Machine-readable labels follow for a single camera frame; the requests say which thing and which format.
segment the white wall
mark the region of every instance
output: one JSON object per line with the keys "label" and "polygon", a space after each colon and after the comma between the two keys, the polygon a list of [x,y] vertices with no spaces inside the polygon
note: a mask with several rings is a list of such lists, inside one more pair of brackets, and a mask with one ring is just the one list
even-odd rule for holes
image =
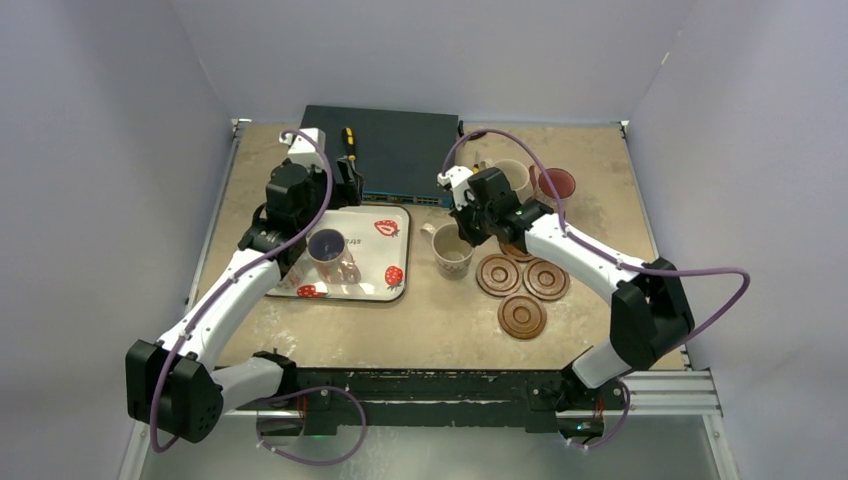
{"label": "white wall", "polygon": [[[846,19],[844,0],[698,2],[630,123],[661,252],[753,275],[691,345],[746,479],[848,478]],[[697,314],[736,282],[687,282]]]}
{"label": "white wall", "polygon": [[115,478],[123,357],[180,315],[228,117],[165,0],[0,7],[0,478]]}
{"label": "white wall", "polygon": [[629,118],[694,0],[174,0],[233,117],[323,103],[477,120]]}

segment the wooden coaster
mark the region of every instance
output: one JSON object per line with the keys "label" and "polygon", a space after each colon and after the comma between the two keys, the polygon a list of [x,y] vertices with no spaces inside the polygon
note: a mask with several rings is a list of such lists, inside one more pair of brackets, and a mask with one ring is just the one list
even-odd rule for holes
{"label": "wooden coaster", "polygon": [[521,288],[521,268],[505,255],[489,255],[477,266],[477,284],[496,297],[511,295]]}
{"label": "wooden coaster", "polygon": [[571,278],[551,262],[537,258],[524,269],[524,286],[542,300],[558,300],[565,295]]}
{"label": "wooden coaster", "polygon": [[522,252],[518,249],[518,247],[512,246],[508,243],[499,243],[498,245],[500,245],[501,251],[504,253],[504,255],[515,260],[516,262],[524,263],[536,258],[533,255],[530,255],[529,253]]}
{"label": "wooden coaster", "polygon": [[498,307],[498,323],[507,335],[519,340],[536,338],[545,329],[548,312],[545,306],[526,293],[504,298]]}

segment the tabletop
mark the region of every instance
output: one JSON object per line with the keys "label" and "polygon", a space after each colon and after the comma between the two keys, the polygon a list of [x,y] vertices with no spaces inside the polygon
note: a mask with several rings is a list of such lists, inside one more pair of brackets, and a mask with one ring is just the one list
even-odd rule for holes
{"label": "tabletop", "polygon": [[[278,142],[279,133],[290,127],[250,124],[246,128],[198,295],[220,276],[250,226],[253,211],[265,201],[269,174],[286,158],[288,147]],[[577,189],[566,207],[570,223],[624,253],[655,258],[630,159],[617,128],[497,128],[524,140],[546,167],[571,172]],[[490,134],[462,148],[457,163],[471,165],[475,159],[486,158],[532,162],[510,140]],[[545,302],[548,323],[539,337],[522,341],[508,336],[498,324],[500,299],[480,290],[474,277],[480,259],[499,253],[495,239],[475,249],[468,276],[445,280],[418,230],[425,222],[438,226],[452,221],[448,211],[405,208],[412,231],[403,296],[385,304],[265,297],[235,332],[218,363],[240,363],[255,352],[276,348],[298,365],[309,367],[558,369],[609,335],[609,307],[572,277],[562,299]],[[674,351],[654,368],[682,369],[683,362]]]}

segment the red strawberry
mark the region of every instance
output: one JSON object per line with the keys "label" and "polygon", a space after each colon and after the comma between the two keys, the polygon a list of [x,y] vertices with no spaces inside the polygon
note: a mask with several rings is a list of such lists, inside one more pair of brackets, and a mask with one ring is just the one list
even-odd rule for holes
{"label": "red strawberry", "polygon": [[394,290],[400,287],[403,283],[403,270],[395,266],[387,268],[386,283],[389,284],[389,290]]}
{"label": "red strawberry", "polygon": [[321,298],[326,297],[327,292],[319,292],[315,289],[315,285],[304,285],[297,289],[297,296],[306,298]]}
{"label": "red strawberry", "polygon": [[387,237],[397,237],[398,232],[400,232],[400,228],[394,220],[380,220],[374,222],[374,226],[377,227],[378,232]]}

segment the coffee mug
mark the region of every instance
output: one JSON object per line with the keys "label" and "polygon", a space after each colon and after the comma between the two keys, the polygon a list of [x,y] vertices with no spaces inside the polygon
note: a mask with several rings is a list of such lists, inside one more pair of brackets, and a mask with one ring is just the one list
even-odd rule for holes
{"label": "coffee mug", "polygon": [[438,228],[425,223],[421,226],[421,233],[429,237],[430,246],[436,256],[436,266],[443,277],[458,280],[468,274],[474,247],[459,238],[459,227],[455,223]]}
{"label": "coffee mug", "polygon": [[531,184],[530,172],[527,167],[518,160],[508,158],[502,160],[486,159],[480,162],[480,167],[490,168],[495,167],[504,173],[509,188],[518,196],[518,201],[524,204],[530,197],[533,196],[533,185]]}
{"label": "coffee mug", "polygon": [[536,165],[530,166],[530,181],[533,183],[533,196],[536,200],[544,203],[556,211],[556,197],[562,201],[562,207],[565,208],[565,201],[574,194],[574,189],[577,188],[577,182],[570,173],[561,168],[547,168],[548,176],[551,177],[556,192],[551,190],[548,181],[545,177],[539,174],[536,177]]}
{"label": "coffee mug", "polygon": [[359,283],[361,275],[344,235],[338,230],[324,229],[312,234],[306,252],[318,276],[326,283]]}

